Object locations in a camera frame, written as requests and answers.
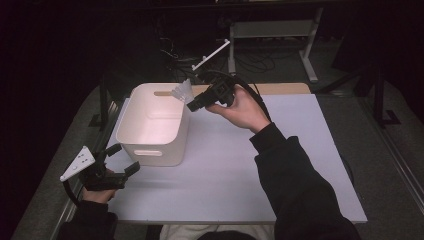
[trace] white plastic attachment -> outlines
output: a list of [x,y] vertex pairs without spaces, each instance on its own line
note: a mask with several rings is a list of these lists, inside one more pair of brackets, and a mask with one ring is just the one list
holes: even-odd
[[203,56],[203,61],[201,61],[196,66],[194,66],[194,65],[191,66],[192,69],[193,69],[193,71],[196,70],[196,69],[198,69],[200,66],[202,66],[203,63],[205,63],[206,61],[208,61],[211,57],[213,57],[215,54],[217,54],[219,51],[221,51],[224,47],[226,47],[228,44],[230,44],[230,41],[228,41],[228,39],[225,39],[224,41],[225,41],[225,43],[221,47],[219,47],[217,50],[215,50],[215,52],[213,52],[211,55],[209,55],[207,57]]
[[90,150],[86,146],[83,146],[81,151],[75,157],[74,161],[71,163],[68,169],[66,169],[65,173],[60,176],[60,181],[64,182],[68,180],[95,162],[96,160],[94,159]]
[[191,89],[190,79],[180,83],[176,88],[171,91],[171,95],[181,102],[187,104],[194,100],[193,90]]

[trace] black jacket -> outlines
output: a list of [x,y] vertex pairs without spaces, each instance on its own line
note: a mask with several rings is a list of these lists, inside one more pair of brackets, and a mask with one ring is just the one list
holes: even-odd
[[[314,170],[297,137],[286,139],[271,123],[250,141],[259,153],[255,162],[262,188],[277,216],[275,239],[360,239],[353,224],[341,215],[333,188]],[[58,239],[113,239],[114,217],[105,204],[83,202],[72,221],[62,225]],[[200,238],[213,239],[252,238],[234,231]]]

